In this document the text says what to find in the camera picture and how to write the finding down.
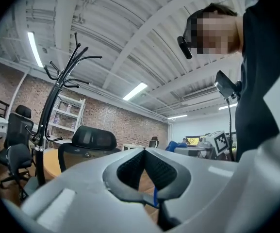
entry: black clothing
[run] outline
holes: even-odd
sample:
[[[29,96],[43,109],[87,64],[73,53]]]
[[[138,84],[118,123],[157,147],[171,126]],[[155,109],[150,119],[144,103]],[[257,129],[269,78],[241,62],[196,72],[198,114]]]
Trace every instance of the black clothing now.
[[[242,93],[236,109],[237,157],[279,133],[263,97],[280,75],[280,14],[258,1],[243,16]]]

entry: ceiling light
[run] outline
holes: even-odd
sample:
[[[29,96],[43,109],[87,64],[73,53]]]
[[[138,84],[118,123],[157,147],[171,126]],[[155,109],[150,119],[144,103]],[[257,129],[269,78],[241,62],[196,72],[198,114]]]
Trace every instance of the ceiling light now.
[[[34,33],[33,32],[28,32],[28,38],[29,38],[29,42],[35,57],[35,60],[38,64],[39,67],[43,67],[43,64],[41,62],[41,59],[39,58],[38,52],[37,52],[37,48],[36,48],[36,43],[35,43],[35,38],[34,38]]]
[[[238,103],[231,104],[229,107],[235,107],[235,106],[237,106],[237,104]],[[224,110],[224,109],[227,109],[227,108],[228,108],[228,106],[223,106],[223,107],[219,107],[218,109],[219,110]]]
[[[174,117],[169,117],[168,119],[175,119],[175,118],[180,118],[180,117],[186,117],[187,115],[182,115],[182,116],[174,116]]]
[[[123,100],[128,101],[130,98],[134,97],[136,94],[138,94],[140,91],[145,89],[147,87],[147,84],[140,83],[135,89],[133,89],[131,92],[129,92]]]

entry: ceiling beam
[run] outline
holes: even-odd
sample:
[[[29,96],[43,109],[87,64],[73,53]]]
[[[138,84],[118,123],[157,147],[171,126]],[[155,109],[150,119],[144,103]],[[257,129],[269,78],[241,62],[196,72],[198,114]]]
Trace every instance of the ceiling beam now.
[[[54,19],[55,44],[56,48],[67,52],[69,52],[71,25],[77,2],[78,0],[57,0]],[[56,53],[58,67],[62,70],[68,62],[68,57],[58,51]]]
[[[242,56],[240,54],[233,54],[230,57],[212,62],[202,68],[189,72],[178,79],[175,79],[165,85],[153,90],[150,94],[154,97],[160,97],[164,94],[168,94],[171,91],[175,91],[189,84],[203,80],[210,76],[216,75],[221,70],[226,73],[230,68],[238,68],[242,62]],[[147,102],[149,97],[141,97],[137,100],[137,103],[141,104]]]
[[[26,14],[26,2],[27,0],[17,0],[15,2],[15,24],[18,33],[18,39],[21,41],[21,45],[27,59],[36,63],[28,38],[28,23]]]
[[[167,5],[158,10],[154,15],[152,15],[140,28],[139,30],[132,36],[129,42],[126,44],[123,51],[120,53],[116,61],[114,62],[111,72],[116,73],[121,65],[124,63],[128,55],[132,52],[132,50],[140,43],[140,41],[159,23],[163,22],[169,15],[175,13],[180,8],[185,5],[191,3],[194,0],[172,0]],[[103,89],[106,89],[109,83],[112,80],[112,74],[109,74],[106,78]]]

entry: black office chair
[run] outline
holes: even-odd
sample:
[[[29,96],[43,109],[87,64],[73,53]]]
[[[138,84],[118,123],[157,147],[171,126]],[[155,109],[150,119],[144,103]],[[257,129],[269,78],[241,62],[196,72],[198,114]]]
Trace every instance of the black office chair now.
[[[158,147],[158,145],[159,145],[158,137],[153,136],[151,138],[151,140],[149,141],[149,147],[150,148],[156,148],[156,147]]]
[[[30,154],[29,148],[25,144],[12,145],[7,149],[7,162],[8,169],[12,177],[16,181],[20,189],[20,200],[24,200],[29,195],[31,195],[38,188],[38,181],[35,176],[29,178],[28,182],[24,188],[20,184],[21,174],[19,173],[19,168],[22,165],[32,165],[32,156]]]
[[[67,166],[70,167],[88,159],[120,152],[116,146],[117,141],[113,133],[82,125],[76,130],[72,143],[64,143],[58,148],[61,172],[66,170],[66,162]]]
[[[8,166],[7,161],[7,149],[12,146],[19,143],[24,144],[25,146],[28,146],[29,144],[29,133],[25,129],[25,126],[27,125],[29,127],[29,130],[32,131],[34,123],[29,120],[28,118],[31,118],[31,110],[23,105],[19,105],[16,108],[16,113],[11,113],[8,118],[8,126],[7,126],[7,133],[6,133],[6,139],[4,142],[4,149],[0,150],[0,163],[4,166]],[[28,161],[26,163],[22,163],[20,168],[28,168],[30,167],[31,161]],[[20,179],[22,180],[28,180],[28,178],[24,177],[24,175],[30,175],[29,171],[24,171],[20,173]],[[14,177],[10,174],[9,177],[3,179],[0,181],[0,187],[4,188],[3,183],[7,181],[13,181]]]

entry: air conditioning unit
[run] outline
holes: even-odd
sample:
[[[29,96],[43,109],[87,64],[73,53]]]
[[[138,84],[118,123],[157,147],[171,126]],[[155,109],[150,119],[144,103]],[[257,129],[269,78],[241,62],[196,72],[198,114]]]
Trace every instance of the air conditioning unit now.
[[[195,91],[195,92],[192,92],[190,94],[185,95],[183,97],[183,100],[184,101],[190,100],[190,99],[193,99],[193,98],[196,98],[196,97],[199,97],[199,96],[203,96],[203,95],[206,95],[206,94],[209,94],[209,93],[212,93],[212,92],[216,92],[216,91],[217,91],[217,88],[215,87],[215,85],[212,85],[212,86],[204,88],[202,90]]]
[[[220,98],[221,95],[215,86],[190,93],[183,97],[182,104],[194,105],[201,104],[207,101],[212,101]]]

